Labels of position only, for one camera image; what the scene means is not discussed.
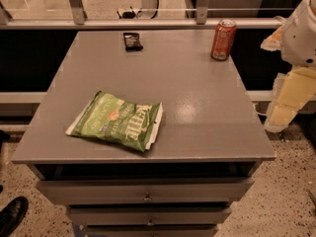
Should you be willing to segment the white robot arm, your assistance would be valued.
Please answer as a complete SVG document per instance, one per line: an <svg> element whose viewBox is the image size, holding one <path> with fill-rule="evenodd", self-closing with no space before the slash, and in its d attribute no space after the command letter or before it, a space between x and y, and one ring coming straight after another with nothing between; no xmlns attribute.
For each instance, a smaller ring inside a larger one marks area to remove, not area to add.
<svg viewBox="0 0 316 237"><path fill-rule="evenodd" d="M275 79L264 123L266 131L281 132L316 94L316 0L302 0L261 49L279 50L291 65Z"/></svg>

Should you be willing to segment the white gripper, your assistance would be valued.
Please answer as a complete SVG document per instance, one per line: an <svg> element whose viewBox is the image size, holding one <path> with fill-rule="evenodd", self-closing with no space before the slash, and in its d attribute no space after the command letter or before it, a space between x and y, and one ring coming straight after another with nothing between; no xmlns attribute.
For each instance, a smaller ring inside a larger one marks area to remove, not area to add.
<svg viewBox="0 0 316 237"><path fill-rule="evenodd" d="M282 132L316 94L316 17L310 5L297 7L284 27L263 40L261 49L280 50L284 61L297 65L277 75L266 112L264 129Z"/></svg>

